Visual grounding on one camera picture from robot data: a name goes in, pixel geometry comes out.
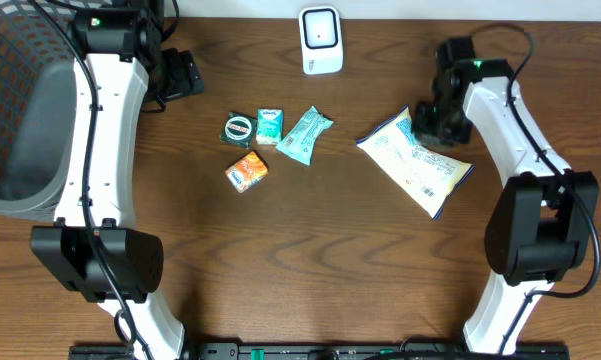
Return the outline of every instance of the gray basket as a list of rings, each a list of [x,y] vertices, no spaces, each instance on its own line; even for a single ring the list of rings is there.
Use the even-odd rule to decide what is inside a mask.
[[[73,16],[41,5],[63,28]],[[69,167],[75,92],[67,45],[26,1],[0,0],[0,214],[53,220]]]

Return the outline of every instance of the wood grain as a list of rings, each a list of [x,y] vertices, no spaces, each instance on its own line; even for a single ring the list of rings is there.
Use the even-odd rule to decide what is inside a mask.
[[[184,19],[167,45],[193,51],[203,95],[142,115],[133,177],[138,228],[160,236],[161,287],[197,338],[245,342],[397,342],[454,337],[487,280],[482,239],[501,191],[484,143],[449,154],[476,165],[431,220],[354,141],[403,104],[429,99],[433,50],[482,25],[344,21],[345,67],[308,77],[293,20]],[[601,24],[528,23],[536,56],[520,76],[545,136],[601,189]],[[481,56],[517,64],[515,34],[485,34]],[[270,173],[239,195],[224,170],[229,111],[282,108],[285,132],[311,105],[335,121],[306,167],[256,147]],[[601,236],[601,190],[596,223]],[[0,359],[63,359],[78,341],[115,341],[111,318],[66,292],[29,250],[31,222],[0,217]],[[557,289],[583,284],[590,256]],[[524,340],[562,340],[601,359],[601,277],[577,300],[543,299]]]

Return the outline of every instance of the black cable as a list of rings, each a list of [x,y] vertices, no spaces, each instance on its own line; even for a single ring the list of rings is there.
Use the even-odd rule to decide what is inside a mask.
[[[407,345],[409,343],[409,339],[406,339],[405,341],[402,342],[402,344],[400,344],[400,352],[404,351],[404,346]]]
[[[180,8],[178,7],[178,1],[171,0],[171,2],[173,3],[173,10],[176,12],[176,18],[173,20],[171,25],[169,25],[169,28],[162,32],[162,42],[167,41],[167,39],[170,38],[174,32],[176,32],[178,21],[180,20]]]
[[[125,322],[127,321],[127,319],[125,318],[125,315],[124,315],[124,311],[122,311],[122,309],[120,309],[120,310],[118,310],[118,312],[116,312],[116,315],[113,317],[113,321],[114,321],[114,326],[115,326],[118,337],[126,339],[124,333],[121,332],[121,328],[119,325],[120,319],[123,319]],[[153,360],[153,356],[151,355],[151,350],[149,349],[149,344],[147,344],[147,342],[144,340],[142,335],[140,335],[140,333],[138,333],[138,342],[140,343],[140,346],[142,347],[142,352],[144,353],[144,357],[146,358],[146,360]]]
[[[113,271],[107,264],[104,255],[103,255],[103,245],[100,239],[97,238],[93,233],[93,226],[91,224],[91,211],[90,211],[90,199],[89,199],[89,172],[91,168],[91,155],[93,150],[93,139],[95,137],[95,129],[96,129],[96,121],[98,117],[98,91],[96,89],[95,81],[93,80],[93,76],[89,69],[87,68],[86,63],[80,57],[78,49],[75,48],[67,34],[60,28],[58,23],[56,23],[51,16],[40,6],[35,0],[27,0],[27,2],[43,17],[47,23],[62,37],[62,39],[67,43],[69,49],[75,56],[76,62],[80,65],[80,68],[84,72],[84,75],[87,79],[87,83],[89,84],[89,90],[91,92],[91,118],[89,121],[89,132],[87,135],[87,145],[85,149],[85,157],[84,157],[84,165],[82,169],[82,196],[80,201],[82,203],[82,214],[84,216],[85,230],[87,234],[87,239],[93,255],[100,266],[100,269],[104,273],[107,282],[111,286],[111,290],[115,294],[116,299],[120,303],[121,311],[124,313],[124,319],[127,323],[127,327],[129,328],[129,338],[127,339],[121,329],[120,329],[120,321],[119,319],[115,321],[116,332],[120,337],[120,340],[125,343],[127,346],[133,346],[136,340],[138,339],[138,331],[136,329],[136,324],[133,320],[133,315],[131,314],[131,309],[124,298],[122,297],[122,293],[120,292],[120,288],[118,283],[113,275]]]
[[[520,66],[518,66],[516,71],[514,71],[511,78],[509,78],[509,82],[507,84],[507,104],[508,104],[509,108],[511,109],[511,113],[513,114],[513,117],[516,119],[516,122],[518,123],[520,130],[522,130],[522,133],[525,135],[525,137],[531,144],[531,147],[533,147],[533,150],[535,150],[536,154],[538,155],[538,159],[542,160],[542,162],[544,162],[547,165],[547,167],[555,174],[556,178],[558,178],[558,180],[560,181],[565,192],[573,198],[576,206],[582,212],[582,216],[584,217],[584,220],[587,223],[587,227],[589,228],[589,231],[591,233],[591,243],[593,246],[593,270],[591,271],[591,276],[589,277],[589,281],[587,281],[587,283],[580,290],[574,291],[574,292],[569,292],[569,293],[561,293],[561,292],[545,291],[545,290],[532,290],[528,294],[525,295],[524,302],[520,306],[520,309],[518,310],[518,313],[514,317],[513,322],[509,326],[509,329],[507,330],[506,334],[503,336],[502,343],[500,344],[500,347],[498,349],[498,353],[502,354],[507,342],[509,341],[509,338],[511,337],[511,334],[513,334],[513,331],[515,330],[516,326],[520,322],[520,319],[522,318],[522,315],[524,314],[525,310],[527,309],[527,306],[529,306],[529,304],[531,304],[531,302],[533,301],[533,297],[536,295],[543,295],[543,296],[551,296],[551,297],[556,297],[556,298],[561,298],[561,299],[573,299],[573,298],[577,298],[577,297],[587,294],[594,287],[594,285],[596,284],[596,281],[598,280],[598,277],[600,276],[601,255],[600,255],[600,240],[598,238],[598,230],[596,229],[596,226],[593,222],[593,217],[589,213],[589,210],[587,210],[587,207],[586,207],[584,201],[582,200],[580,195],[573,189],[571,184],[569,184],[569,182],[566,181],[566,179],[562,175],[562,172],[560,172],[560,170],[551,162],[551,160],[549,160],[545,151],[540,148],[538,143],[535,141],[535,139],[529,132],[529,129],[527,129],[526,125],[522,121],[522,118],[520,117],[520,114],[518,113],[518,109],[516,108],[516,105],[515,105],[516,98],[514,98],[513,94],[512,94],[513,84],[516,81],[516,78],[518,77],[518,75],[520,74],[522,69],[524,68],[524,66],[529,61],[529,59],[531,59],[531,56],[533,56],[533,53],[534,53],[535,47],[536,47],[535,41],[533,40],[533,37],[531,36],[531,34],[527,33],[522,27],[519,27],[519,26],[516,26],[513,24],[503,24],[503,23],[487,25],[485,27],[482,27],[482,28],[479,28],[479,29],[473,31],[471,33],[471,35],[473,36],[477,33],[489,31],[489,30],[493,30],[493,29],[497,29],[497,28],[507,28],[507,29],[522,33],[527,38],[527,41],[529,42],[529,51],[527,53],[527,56],[524,58],[524,60],[520,64]]]

